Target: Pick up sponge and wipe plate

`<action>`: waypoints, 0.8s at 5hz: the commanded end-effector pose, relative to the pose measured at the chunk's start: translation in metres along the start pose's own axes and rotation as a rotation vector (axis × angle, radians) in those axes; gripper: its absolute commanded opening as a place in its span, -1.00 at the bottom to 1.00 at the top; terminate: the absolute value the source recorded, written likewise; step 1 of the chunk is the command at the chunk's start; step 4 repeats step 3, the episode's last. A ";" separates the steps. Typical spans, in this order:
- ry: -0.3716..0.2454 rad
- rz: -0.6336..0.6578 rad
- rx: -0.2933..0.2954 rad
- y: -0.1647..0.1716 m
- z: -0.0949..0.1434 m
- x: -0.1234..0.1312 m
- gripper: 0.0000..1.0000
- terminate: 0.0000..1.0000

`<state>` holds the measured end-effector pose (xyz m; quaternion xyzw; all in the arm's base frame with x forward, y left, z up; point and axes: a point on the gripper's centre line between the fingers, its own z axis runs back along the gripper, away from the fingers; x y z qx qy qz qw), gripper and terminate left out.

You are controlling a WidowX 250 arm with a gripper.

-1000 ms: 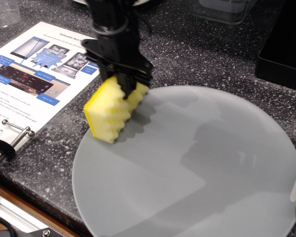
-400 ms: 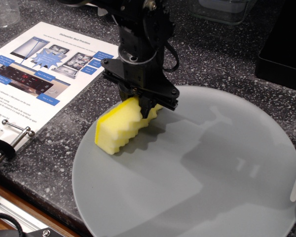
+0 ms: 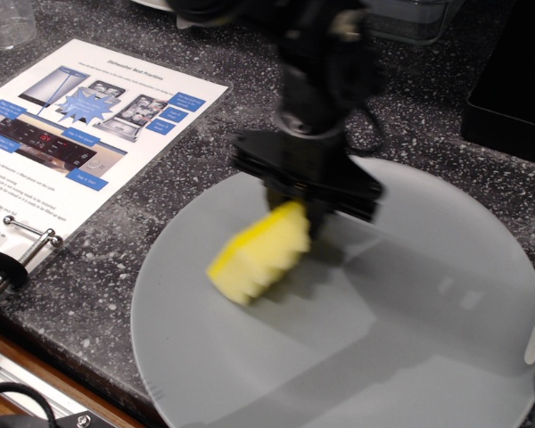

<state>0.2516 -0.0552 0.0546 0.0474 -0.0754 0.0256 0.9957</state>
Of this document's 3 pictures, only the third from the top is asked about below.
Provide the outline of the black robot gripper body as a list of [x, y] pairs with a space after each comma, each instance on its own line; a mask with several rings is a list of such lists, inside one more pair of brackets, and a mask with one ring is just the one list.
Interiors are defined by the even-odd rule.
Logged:
[[288, 199], [305, 205], [320, 200], [333, 213], [372, 221], [383, 186], [348, 155], [344, 122], [316, 133], [279, 127], [240, 132], [233, 140], [234, 167], [261, 179], [275, 206]]

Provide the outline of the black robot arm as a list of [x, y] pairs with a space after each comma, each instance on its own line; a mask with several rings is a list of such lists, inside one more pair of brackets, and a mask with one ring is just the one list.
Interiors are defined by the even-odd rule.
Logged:
[[242, 131], [234, 166], [260, 178], [270, 209], [303, 202], [309, 234], [342, 212], [369, 222], [382, 185], [349, 156], [346, 119], [382, 75], [361, 1], [172, 1], [178, 26], [244, 25], [267, 37], [282, 64], [275, 131]]

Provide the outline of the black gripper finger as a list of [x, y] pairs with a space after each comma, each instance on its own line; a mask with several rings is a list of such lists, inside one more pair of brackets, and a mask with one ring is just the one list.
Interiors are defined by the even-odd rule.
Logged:
[[309, 237], [316, 239], [326, 217], [333, 214], [333, 206], [325, 201], [311, 200], [306, 202], [306, 210], [309, 221]]

